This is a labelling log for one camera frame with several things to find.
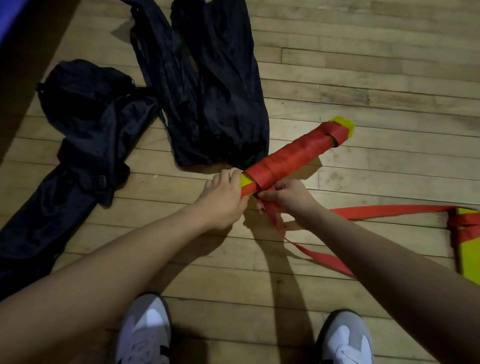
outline white sneaker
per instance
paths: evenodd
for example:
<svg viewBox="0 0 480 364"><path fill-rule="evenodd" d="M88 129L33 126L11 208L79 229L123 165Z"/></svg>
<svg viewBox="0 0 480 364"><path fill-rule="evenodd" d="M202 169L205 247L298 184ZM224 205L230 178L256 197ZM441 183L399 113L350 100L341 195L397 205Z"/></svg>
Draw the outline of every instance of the white sneaker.
<svg viewBox="0 0 480 364"><path fill-rule="evenodd" d="M169 364L170 322L161 299L144 294L133 301L117 341L117 364Z"/></svg>
<svg viewBox="0 0 480 364"><path fill-rule="evenodd" d="M316 348L322 364L373 364L372 337L362 318L336 310L325 320Z"/></svg>

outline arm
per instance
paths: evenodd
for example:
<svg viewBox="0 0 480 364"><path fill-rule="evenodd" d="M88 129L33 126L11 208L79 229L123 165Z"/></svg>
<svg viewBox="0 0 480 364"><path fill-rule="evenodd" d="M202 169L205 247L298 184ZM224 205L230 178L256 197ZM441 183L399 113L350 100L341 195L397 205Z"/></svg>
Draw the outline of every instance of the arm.
<svg viewBox="0 0 480 364"><path fill-rule="evenodd" d="M175 214L106 244L0 303L0 363L38 352L105 326L120 315L148 281L188 242L237 221L241 172L207 181L200 197Z"/></svg>
<svg viewBox="0 0 480 364"><path fill-rule="evenodd" d="M480 363L480 287L322 207L300 181L275 187L259 196L318 236L439 362Z"/></svg>

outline person's left arm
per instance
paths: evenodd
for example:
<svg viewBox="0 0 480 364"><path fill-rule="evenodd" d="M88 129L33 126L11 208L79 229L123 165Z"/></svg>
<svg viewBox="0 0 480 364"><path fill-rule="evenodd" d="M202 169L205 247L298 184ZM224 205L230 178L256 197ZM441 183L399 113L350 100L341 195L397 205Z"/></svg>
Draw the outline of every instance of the person's left arm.
<svg viewBox="0 0 480 364"><path fill-rule="evenodd" d="M0 303L0 363L29 358L112 321L172 256L210 229L237 221L241 171L208 180L200 197L167 218L129 232Z"/></svg>

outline black garment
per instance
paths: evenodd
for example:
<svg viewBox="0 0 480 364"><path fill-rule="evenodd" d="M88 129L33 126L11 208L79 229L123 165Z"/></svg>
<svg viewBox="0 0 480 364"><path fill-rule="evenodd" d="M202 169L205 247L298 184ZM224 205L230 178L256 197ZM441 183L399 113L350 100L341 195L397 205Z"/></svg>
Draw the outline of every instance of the black garment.
<svg viewBox="0 0 480 364"><path fill-rule="evenodd" d="M177 164L244 170L265 157L268 114L245 1L175 0L172 27L154 0L122 1L132 6L132 45L168 116Z"/></svg>
<svg viewBox="0 0 480 364"><path fill-rule="evenodd" d="M158 113L152 90L113 68L60 62L38 97L65 134L60 164L0 231L0 300L47 275L97 203L127 181L128 153Z"/></svg>

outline forearm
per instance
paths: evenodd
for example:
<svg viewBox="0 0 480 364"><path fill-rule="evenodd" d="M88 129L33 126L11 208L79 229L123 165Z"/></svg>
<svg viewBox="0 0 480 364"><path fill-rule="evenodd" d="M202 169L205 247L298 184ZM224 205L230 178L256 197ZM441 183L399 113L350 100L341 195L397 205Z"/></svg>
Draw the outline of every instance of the forearm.
<svg viewBox="0 0 480 364"><path fill-rule="evenodd" d="M147 282L206 227L195 206L101 247L0 303L0 337L8 363L120 315Z"/></svg>
<svg viewBox="0 0 480 364"><path fill-rule="evenodd" d="M321 206L308 228L439 361L480 363L478 286Z"/></svg>

